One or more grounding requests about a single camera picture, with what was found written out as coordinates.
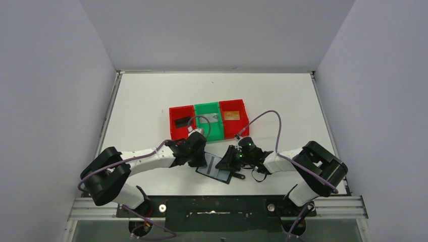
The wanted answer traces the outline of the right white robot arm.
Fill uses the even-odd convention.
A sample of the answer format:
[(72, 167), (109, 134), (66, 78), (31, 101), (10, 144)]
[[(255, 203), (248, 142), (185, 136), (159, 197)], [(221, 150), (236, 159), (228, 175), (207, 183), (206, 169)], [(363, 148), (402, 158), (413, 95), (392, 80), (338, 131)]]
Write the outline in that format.
[(336, 193), (338, 184), (349, 171), (344, 162), (316, 141), (309, 141), (298, 149), (276, 153), (263, 151), (251, 137), (242, 138), (237, 145), (229, 146), (216, 168), (239, 171), (245, 166), (266, 176), (277, 172), (299, 173), (303, 181), (285, 196), (284, 209), (290, 215), (297, 215), (306, 203), (317, 197), (329, 197)]

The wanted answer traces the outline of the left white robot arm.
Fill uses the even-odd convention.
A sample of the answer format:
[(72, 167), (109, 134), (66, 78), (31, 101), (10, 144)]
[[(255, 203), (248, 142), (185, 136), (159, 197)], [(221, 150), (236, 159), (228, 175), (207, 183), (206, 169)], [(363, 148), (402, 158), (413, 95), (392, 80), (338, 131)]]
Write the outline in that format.
[(149, 210), (148, 196), (139, 186), (128, 184), (127, 179), (158, 168), (206, 166), (206, 143), (203, 134), (192, 132), (188, 138), (165, 140), (151, 149), (120, 152), (108, 147), (81, 172), (78, 189), (88, 192), (97, 206), (115, 202), (143, 215)]

